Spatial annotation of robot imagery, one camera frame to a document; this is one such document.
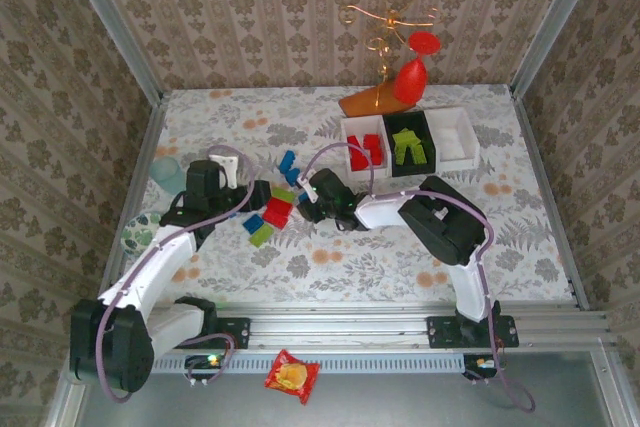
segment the wall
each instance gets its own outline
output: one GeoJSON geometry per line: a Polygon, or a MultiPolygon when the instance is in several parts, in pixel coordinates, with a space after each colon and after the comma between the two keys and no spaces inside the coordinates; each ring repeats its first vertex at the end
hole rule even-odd
{"type": "MultiPolygon", "coordinates": [[[[377,82],[360,42],[371,23],[345,27],[341,5],[374,0],[115,0],[164,90],[377,82]]],[[[551,0],[414,0],[407,18],[438,7],[443,50],[432,83],[508,83],[551,0]]],[[[396,55],[395,66],[410,57],[396,55]]]]}
{"type": "Polygon", "coordinates": [[[610,311],[638,393],[640,0],[579,0],[524,101],[587,294],[610,311]]]}
{"type": "Polygon", "coordinates": [[[88,0],[0,0],[0,425],[38,425],[149,105],[88,0]]]}

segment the table surface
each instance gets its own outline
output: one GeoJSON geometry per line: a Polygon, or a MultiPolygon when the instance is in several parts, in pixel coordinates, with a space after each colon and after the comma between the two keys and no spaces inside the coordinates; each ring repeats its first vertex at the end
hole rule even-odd
{"type": "MultiPolygon", "coordinates": [[[[362,87],[182,90],[171,94],[156,156],[175,157],[183,169],[226,144],[246,153],[258,178],[286,187],[278,164],[285,151],[303,169],[321,147],[340,141],[338,100],[362,87]]],[[[462,106],[480,142],[476,170],[441,174],[484,211],[496,231],[485,266],[501,300],[570,301],[547,211],[505,85],[429,86],[417,108],[462,106]]],[[[344,153],[333,149],[316,170],[332,168],[349,183],[344,153]]],[[[239,179],[246,183],[245,169],[239,179]]],[[[424,176],[376,180],[378,193],[415,187],[424,176]]],[[[164,212],[171,196],[148,180],[142,211],[164,212]]],[[[193,295],[215,302],[455,302],[447,267],[411,231],[387,227],[338,232],[332,220],[289,223],[257,249],[240,214],[216,227],[181,267],[161,301],[193,295]]]]}

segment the snack package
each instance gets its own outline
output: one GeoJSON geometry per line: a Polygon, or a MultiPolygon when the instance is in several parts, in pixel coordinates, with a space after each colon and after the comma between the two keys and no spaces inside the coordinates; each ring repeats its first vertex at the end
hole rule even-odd
{"type": "Polygon", "coordinates": [[[289,395],[297,395],[300,403],[305,405],[313,384],[316,383],[320,364],[305,364],[286,350],[281,350],[271,367],[264,386],[276,389],[289,395]]]}

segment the purple cable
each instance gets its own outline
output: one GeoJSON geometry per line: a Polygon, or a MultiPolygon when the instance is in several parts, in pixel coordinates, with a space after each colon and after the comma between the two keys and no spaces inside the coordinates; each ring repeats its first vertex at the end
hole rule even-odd
{"type": "MultiPolygon", "coordinates": [[[[107,374],[104,370],[104,355],[102,351],[103,349],[102,344],[104,342],[104,334],[107,328],[107,323],[109,322],[109,318],[111,317],[111,314],[113,314],[113,311],[115,310],[116,305],[118,305],[118,302],[120,302],[120,299],[123,297],[124,292],[127,289],[129,289],[129,287],[131,286],[133,281],[136,279],[138,274],[142,271],[144,266],[147,265],[147,263],[153,258],[155,253],[161,250],[165,245],[167,245],[167,243],[171,242],[173,239],[181,236],[182,234],[193,232],[196,229],[199,229],[201,227],[206,227],[207,225],[220,222],[221,220],[224,220],[227,217],[230,217],[231,215],[238,212],[247,202],[249,202],[249,199],[251,198],[251,194],[253,193],[253,187],[255,185],[255,171],[253,170],[253,164],[251,163],[251,160],[249,159],[249,157],[247,157],[245,154],[243,154],[239,150],[234,149],[233,147],[229,147],[227,145],[214,145],[213,147],[210,147],[209,150],[207,151],[207,158],[209,157],[209,152],[211,152],[214,149],[220,149],[220,148],[226,149],[236,154],[237,156],[241,157],[247,164],[247,169],[249,171],[249,187],[247,188],[247,195],[244,196],[244,198],[242,199],[242,201],[240,201],[238,205],[233,207],[231,210],[225,212],[224,214],[217,215],[211,219],[203,220],[196,224],[190,225],[189,227],[185,227],[184,229],[180,229],[174,232],[173,234],[168,235],[167,237],[162,239],[158,243],[158,245],[155,246],[153,249],[151,249],[149,252],[147,252],[147,254],[138,263],[135,270],[131,273],[129,278],[127,278],[127,280],[122,284],[122,287],[120,288],[118,293],[115,295],[115,297],[107,307],[107,310],[105,310],[104,314],[102,315],[102,318],[100,319],[100,324],[98,325],[98,333],[96,335],[96,370],[98,371],[98,380],[100,381],[100,387],[102,387],[102,391],[105,393],[105,395],[108,398],[110,398],[112,401],[118,404],[123,404],[126,401],[128,401],[131,398],[131,392],[127,393],[127,395],[125,395],[124,397],[118,397],[115,394],[115,392],[111,389],[111,386],[107,381],[107,374]]],[[[190,341],[187,341],[187,342],[196,343],[198,342],[198,339],[191,339],[190,341]]]]}
{"type": "MultiPolygon", "coordinates": [[[[213,374],[210,379],[207,379],[207,382],[213,382],[214,380],[216,380],[220,376],[220,374],[222,374],[222,372],[224,372],[224,370],[227,368],[227,366],[229,365],[229,362],[231,362],[231,357],[233,357],[233,354],[236,351],[236,343],[234,342],[233,337],[230,336],[229,334],[224,334],[224,333],[209,334],[203,337],[196,337],[195,339],[185,340],[183,343],[178,345],[178,347],[186,347],[187,345],[199,344],[200,342],[206,342],[207,340],[212,340],[212,339],[225,339],[227,342],[229,342],[229,353],[225,356],[224,364],[220,366],[218,371],[215,374],[213,374]]],[[[191,364],[187,369],[187,379],[189,380],[192,379],[191,374],[193,373],[193,369],[195,365],[196,364],[191,364]]]]}
{"type": "Polygon", "coordinates": [[[370,173],[370,177],[369,177],[369,194],[373,194],[373,162],[371,162],[371,157],[369,156],[367,151],[364,150],[362,147],[350,144],[348,142],[335,142],[333,144],[329,144],[326,147],[321,148],[318,152],[316,152],[316,155],[311,157],[311,160],[309,161],[309,164],[307,164],[307,168],[304,169],[304,172],[302,173],[302,178],[303,179],[307,178],[307,173],[309,173],[309,170],[311,169],[311,166],[315,163],[315,161],[318,160],[318,157],[320,157],[322,154],[324,154],[327,150],[334,149],[336,147],[349,147],[350,149],[357,150],[361,154],[364,155],[364,157],[367,159],[367,162],[369,164],[368,165],[369,173],[370,173]]]}
{"type": "Polygon", "coordinates": [[[494,326],[493,326],[493,311],[491,309],[492,306],[491,306],[491,299],[489,294],[489,284],[487,283],[487,276],[485,275],[484,266],[482,265],[482,262],[481,262],[481,259],[484,253],[493,244],[493,239],[495,237],[493,227],[491,227],[491,224],[489,223],[489,221],[486,218],[484,218],[482,214],[480,214],[478,211],[476,211],[472,207],[468,206],[464,202],[459,201],[458,199],[454,199],[453,197],[450,197],[446,194],[441,194],[439,192],[432,192],[429,190],[407,190],[404,192],[396,192],[392,194],[372,195],[371,197],[374,199],[390,200],[390,199],[398,198],[404,195],[420,195],[424,197],[433,197],[434,199],[444,200],[445,202],[448,202],[464,210],[465,212],[471,214],[476,220],[482,223],[485,229],[487,229],[489,236],[487,238],[487,241],[484,243],[484,245],[476,253],[476,262],[478,263],[478,273],[480,274],[480,282],[482,283],[482,290],[484,291],[483,293],[485,296],[485,302],[486,302],[487,310],[489,311],[489,316],[488,316],[489,317],[488,318],[489,342],[491,343],[491,354],[493,356],[493,362],[496,366],[496,370],[498,371],[498,377],[502,382],[504,390],[507,396],[509,397],[509,399],[511,399],[511,402],[513,402],[513,405],[515,405],[518,409],[520,409],[521,411],[527,414],[533,413],[536,410],[536,402],[533,396],[531,395],[531,393],[529,393],[529,391],[522,384],[508,380],[504,375],[502,368],[500,367],[500,356],[498,354],[498,348],[496,347],[496,339],[495,339],[495,332],[494,332],[494,326]],[[530,407],[523,405],[515,397],[511,387],[509,387],[509,384],[518,385],[520,387],[520,389],[524,392],[525,396],[529,399],[529,402],[531,403],[530,407]]]}

